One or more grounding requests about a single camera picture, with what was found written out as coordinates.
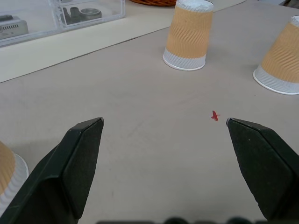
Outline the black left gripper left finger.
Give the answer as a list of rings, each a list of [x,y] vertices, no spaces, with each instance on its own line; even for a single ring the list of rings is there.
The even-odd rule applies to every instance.
[[[103,118],[76,124],[33,169],[2,224],[76,224],[95,175]]]

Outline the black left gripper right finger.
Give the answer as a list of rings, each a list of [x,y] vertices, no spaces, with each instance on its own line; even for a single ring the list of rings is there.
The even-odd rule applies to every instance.
[[[227,119],[240,171],[267,220],[299,218],[299,156],[272,129]]]

